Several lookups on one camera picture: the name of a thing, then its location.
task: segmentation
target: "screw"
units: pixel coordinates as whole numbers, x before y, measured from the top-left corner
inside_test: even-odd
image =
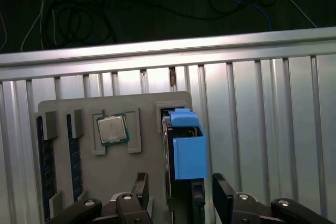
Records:
[[[123,199],[131,199],[132,195],[130,194],[125,194],[124,196],[122,196]]]
[[[89,207],[89,206],[94,205],[94,203],[95,203],[95,202],[94,202],[92,199],[89,199],[88,201],[85,202],[85,205],[86,205],[87,207]]]
[[[239,197],[243,200],[247,200],[248,196],[246,194],[240,194]]]
[[[279,204],[283,205],[284,207],[288,207],[289,206],[289,203],[285,200],[279,200],[278,202]]]

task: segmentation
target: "blue clip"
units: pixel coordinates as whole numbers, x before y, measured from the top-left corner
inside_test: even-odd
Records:
[[[175,109],[171,112],[172,127],[199,127],[200,123],[195,112],[190,109]]]
[[[197,179],[207,176],[206,137],[195,112],[175,109],[172,127],[195,127],[202,135],[173,139],[175,179]]]

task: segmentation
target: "black clamp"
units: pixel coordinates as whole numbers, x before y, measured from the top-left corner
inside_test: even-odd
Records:
[[[291,199],[275,199],[267,207],[250,194],[236,193],[219,173],[213,175],[213,203],[223,224],[333,224]]]
[[[97,199],[79,200],[47,224],[152,224],[148,202],[148,174],[138,173],[131,193],[122,193],[105,206]]]

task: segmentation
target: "blue cable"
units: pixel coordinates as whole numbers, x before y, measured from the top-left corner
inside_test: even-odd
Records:
[[[272,27],[272,22],[271,20],[269,19],[268,15],[265,13],[265,11],[263,9],[261,9],[260,6],[258,5],[253,5],[253,4],[247,4],[247,3],[243,3],[243,2],[240,2],[238,0],[230,0],[236,4],[239,4],[239,5],[246,5],[246,6],[249,6],[249,7],[252,7],[254,9],[257,9],[258,11],[261,12],[261,14],[266,18],[267,22],[268,22],[268,27],[269,27],[269,30],[272,31],[273,30],[273,27]]]

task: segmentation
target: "white cable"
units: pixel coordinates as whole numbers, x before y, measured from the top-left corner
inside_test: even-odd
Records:
[[[41,37],[41,46],[42,46],[42,49],[44,49],[44,46],[43,46],[43,40],[42,40],[42,19],[43,19],[43,11],[44,11],[44,4],[45,4],[45,1],[43,3],[43,5],[41,5],[41,15],[40,15],[40,37]],[[54,26],[54,42],[55,42],[55,45],[56,45],[56,21],[55,21],[55,13],[54,13],[54,10],[52,10],[52,14],[53,14],[53,26]]]
[[[54,12],[54,9],[52,9],[52,13],[53,13],[53,25],[54,25],[54,42],[55,42],[55,45],[57,45],[56,43],[56,21],[55,21],[55,12]]]
[[[34,28],[36,22],[37,22],[38,19],[40,18],[40,16],[41,16],[41,11],[42,11],[42,10],[40,10],[38,16],[36,17],[35,21],[34,21],[33,24],[31,25],[31,28],[29,29],[28,33],[26,34],[26,37],[25,37],[24,40],[22,41],[21,48],[20,48],[21,51],[23,51],[23,46],[24,46],[24,44],[25,44],[25,42],[26,42],[26,40],[27,40],[29,34],[32,32],[32,29]]]
[[[6,26],[5,26],[5,22],[4,22],[4,18],[2,16],[1,10],[0,10],[0,18],[1,18],[1,22],[2,22],[2,25],[4,27],[4,32],[5,32],[5,42],[0,47],[0,51],[1,51],[5,47],[5,45],[7,44],[7,30],[6,30]]]
[[[314,22],[311,21],[311,19],[303,12],[303,10],[293,0],[289,0],[289,2],[291,2],[293,6],[295,6],[295,8],[309,21],[309,23],[313,27],[318,28],[317,25],[315,25]]]

